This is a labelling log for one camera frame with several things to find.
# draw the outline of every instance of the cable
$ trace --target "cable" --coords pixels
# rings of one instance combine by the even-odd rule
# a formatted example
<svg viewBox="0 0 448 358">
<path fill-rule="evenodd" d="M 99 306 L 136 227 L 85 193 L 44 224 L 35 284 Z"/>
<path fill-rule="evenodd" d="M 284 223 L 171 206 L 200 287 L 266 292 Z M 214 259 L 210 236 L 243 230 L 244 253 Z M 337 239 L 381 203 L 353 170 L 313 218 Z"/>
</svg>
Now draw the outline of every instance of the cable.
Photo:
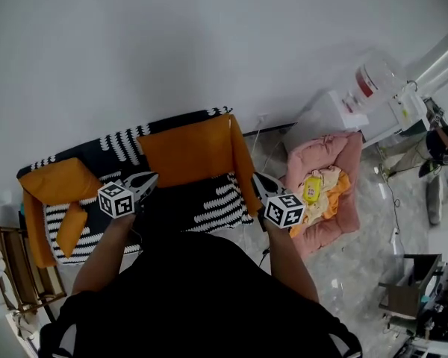
<svg viewBox="0 0 448 358">
<path fill-rule="evenodd" d="M 294 122 L 293 125 L 290 126 L 289 131 L 292 130 L 293 127 L 294 127 L 295 125 L 297 125 L 297 122 Z M 269 159 L 270 159 L 270 158 L 272 157 L 272 155 L 274 154 L 274 151 L 276 150 L 277 146 L 280 145 L 280 144 L 282 143 L 282 140 L 284 139 L 284 136 L 285 136 L 285 134 L 282 135 L 282 136 L 281 136 L 281 139 L 279 139 L 279 141 L 274 145 L 273 149 L 271 150 L 269 156 L 267 157 L 267 159 L 266 159 L 266 161 L 265 161 L 265 163 L 264 163 L 264 167 L 262 168 L 261 172 L 264 172 L 264 170 L 266 169 L 266 167 L 267 167 L 267 162 L 269 162 Z"/>
<path fill-rule="evenodd" d="M 401 334 L 401 331 L 398 331 L 398 330 L 395 330 L 395 328 L 391 328 L 390 327 L 390 324 L 387 324 L 387 327 L 386 327 L 386 329 L 388 330 L 388 332 L 385 332 L 385 328 L 382 330 L 382 334 L 389 334 L 390 332 L 395 332 L 395 333 L 398 333 L 398 336 Z"/>
<path fill-rule="evenodd" d="M 423 137 L 414 145 L 414 146 L 411 146 L 410 147 L 410 149 L 408 150 L 408 151 L 410 151 L 412 148 L 414 148 L 414 150 L 415 150 L 415 152 L 420 156 L 420 158 L 421 159 L 423 159 L 423 160 L 425 160 L 426 162 L 428 162 L 428 161 L 432 161 L 432 162 L 435 162 L 435 163 L 438 163 L 439 164 L 439 166 L 436 168 L 436 169 L 434 169 L 432 172 L 433 172 L 433 175 L 434 176 L 436 176 L 436 175 L 438 175 L 439 173 L 440 173 L 440 171 L 441 171 L 441 169 L 442 169 L 442 165 L 445 165 L 445 163 L 444 163 L 444 161 L 443 160 L 436 160 L 436 159 L 427 159 L 427 158 L 425 158 L 421 153 L 420 153 L 420 151 L 418 150 L 418 146 L 420 145 L 420 143 L 424 140 L 424 139 L 426 139 L 426 134 L 425 135 L 423 135 Z M 394 171 L 394 172 L 392 172 L 392 174 L 391 175 L 389 175 L 389 177 L 390 176 L 394 176 L 395 174 L 397 174 L 398 172 L 404 172 L 404 171 L 408 171 L 408 170 L 411 170 L 411 169 L 417 169 L 417 168 L 420 168 L 422 165 L 419 165 L 419 166 L 412 166 L 412 167 L 410 167 L 410 168 L 408 168 L 408 169 L 402 169 L 402 170 L 398 170 L 398 171 Z"/>
<path fill-rule="evenodd" d="M 264 120 L 265 120 L 264 117 L 259 118 L 259 123 L 258 123 L 259 128 L 257 129 L 257 134 L 255 135 L 254 144 L 252 145 L 251 158 L 254 156 L 255 144 L 257 143 L 259 134 L 261 133 L 262 127 L 264 126 Z"/>
<path fill-rule="evenodd" d="M 143 237 L 141 237 L 141 235 L 140 235 L 137 231 L 135 231 L 133 227 L 131 227 L 130 229 L 133 231 L 133 233 L 135 233 L 135 234 L 140 238 L 140 242 L 139 242 L 139 244 L 138 244 L 138 245 L 140 246 L 140 249 L 139 249 L 139 251 L 137 252 L 137 255 L 140 256 L 140 255 L 141 255 L 141 252 L 142 252 L 142 250 L 141 250 L 141 245 L 143 244 Z"/>
<path fill-rule="evenodd" d="M 263 256 L 261 258 L 261 262 L 259 263 L 259 268 L 262 265 L 262 262 L 264 261 L 264 259 L 266 258 L 266 256 L 270 253 L 270 247 L 267 247 L 266 249 L 264 249 L 264 252 L 262 252 Z"/>
<path fill-rule="evenodd" d="M 398 215 L 396 214 L 396 209 L 400 207 L 401 201 L 400 199 L 395 199 L 395 195 L 393 194 L 393 190 L 390 187 L 390 184 L 388 184 L 388 180 L 385 182 L 388 186 L 388 189 L 391 193 L 391 200 L 393 202 L 393 212 L 395 213 L 395 222 L 396 222 L 396 229 L 398 230 L 398 234 L 400 233 L 400 226 L 398 223 Z"/>
</svg>

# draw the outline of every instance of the black and white cube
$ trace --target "black and white cube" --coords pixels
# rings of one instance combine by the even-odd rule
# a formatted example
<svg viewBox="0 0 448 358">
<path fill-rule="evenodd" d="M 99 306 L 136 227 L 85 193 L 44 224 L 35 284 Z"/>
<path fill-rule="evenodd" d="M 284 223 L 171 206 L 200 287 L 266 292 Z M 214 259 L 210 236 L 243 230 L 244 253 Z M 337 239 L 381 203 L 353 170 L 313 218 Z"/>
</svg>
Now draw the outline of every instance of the black and white cube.
<svg viewBox="0 0 448 358">
<path fill-rule="evenodd" d="M 98 200 L 100 210 L 114 219 L 134 213 L 133 192 L 114 182 L 98 190 Z"/>
<path fill-rule="evenodd" d="M 305 204 L 294 194 L 272 196 L 267 199 L 264 217 L 279 228 L 300 224 L 304 219 Z"/>
</svg>

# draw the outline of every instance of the pink cushion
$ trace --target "pink cushion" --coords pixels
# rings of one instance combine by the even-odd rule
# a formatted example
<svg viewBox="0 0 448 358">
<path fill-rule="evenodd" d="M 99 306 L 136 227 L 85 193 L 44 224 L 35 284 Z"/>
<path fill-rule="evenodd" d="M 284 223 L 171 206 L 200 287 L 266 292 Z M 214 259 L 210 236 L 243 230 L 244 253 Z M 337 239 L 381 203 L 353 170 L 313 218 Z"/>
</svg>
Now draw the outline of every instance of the pink cushion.
<svg viewBox="0 0 448 358">
<path fill-rule="evenodd" d="M 312 170 L 324 169 L 334 164 L 346 144 L 345 136 L 327 135 L 293 149 L 287 159 L 285 186 L 292 192 L 297 192 L 304 177 Z"/>
<path fill-rule="evenodd" d="M 297 192 L 304 176 L 314 169 L 329 165 L 340 167 L 349 175 L 351 187 L 339 197 L 337 215 L 318 222 L 293 238 L 302 258 L 330 244 L 342 233 L 350 233 L 360 228 L 355 207 L 355 185 L 358 178 L 362 138 L 360 133 L 340 133 L 311 140 L 289 155 L 285 185 Z"/>
</svg>

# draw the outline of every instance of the orange cloth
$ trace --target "orange cloth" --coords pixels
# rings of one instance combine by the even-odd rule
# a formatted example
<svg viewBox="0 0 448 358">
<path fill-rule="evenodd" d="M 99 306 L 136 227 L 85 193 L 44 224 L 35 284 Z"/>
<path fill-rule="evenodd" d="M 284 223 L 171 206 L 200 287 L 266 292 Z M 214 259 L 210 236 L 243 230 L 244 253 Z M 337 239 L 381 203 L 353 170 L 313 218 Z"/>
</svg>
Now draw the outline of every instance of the orange cloth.
<svg viewBox="0 0 448 358">
<path fill-rule="evenodd" d="M 87 218 L 88 214 L 80 204 L 75 202 L 69 205 L 57 234 L 57 244 L 66 258 L 72 255 L 73 249 L 78 244 Z"/>
<path fill-rule="evenodd" d="M 338 198 L 347 191 L 350 186 L 349 175 L 347 175 L 346 172 L 340 171 L 337 185 L 326 192 L 327 199 L 329 200 L 329 207 L 327 208 L 327 211 L 322 214 L 324 219 L 330 219 L 337 214 Z"/>
<path fill-rule="evenodd" d="M 48 164 L 22 176 L 19 182 L 50 206 L 94 198 L 103 186 L 78 158 Z"/>
<path fill-rule="evenodd" d="M 57 262 L 53 258 L 52 250 L 46 239 L 43 205 L 24 190 L 23 207 L 25 207 L 28 240 L 35 264 L 38 268 L 56 266 Z"/>
<path fill-rule="evenodd" d="M 295 236 L 297 236 L 303 227 L 307 227 L 307 225 L 306 224 L 293 225 L 289 232 L 290 237 L 294 238 Z"/>
<path fill-rule="evenodd" d="M 229 115 L 137 138 L 158 187 L 179 186 L 231 172 Z"/>
<path fill-rule="evenodd" d="M 158 187 L 234 172 L 250 216 L 262 207 L 252 188 L 255 169 L 249 149 L 233 115 L 140 136 L 137 141 L 150 169 L 159 174 Z"/>
</svg>

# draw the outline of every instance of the yellow toy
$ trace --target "yellow toy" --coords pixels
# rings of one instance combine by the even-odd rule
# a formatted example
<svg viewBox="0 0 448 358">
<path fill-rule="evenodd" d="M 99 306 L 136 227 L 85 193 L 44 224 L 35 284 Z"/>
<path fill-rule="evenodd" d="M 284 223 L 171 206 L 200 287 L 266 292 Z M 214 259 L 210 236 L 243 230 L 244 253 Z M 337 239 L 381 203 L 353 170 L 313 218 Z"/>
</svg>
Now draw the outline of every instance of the yellow toy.
<svg viewBox="0 0 448 358">
<path fill-rule="evenodd" d="M 304 183 L 303 199 L 311 204 L 315 203 L 320 196 L 320 186 L 322 179 L 316 176 L 310 176 Z"/>
</svg>

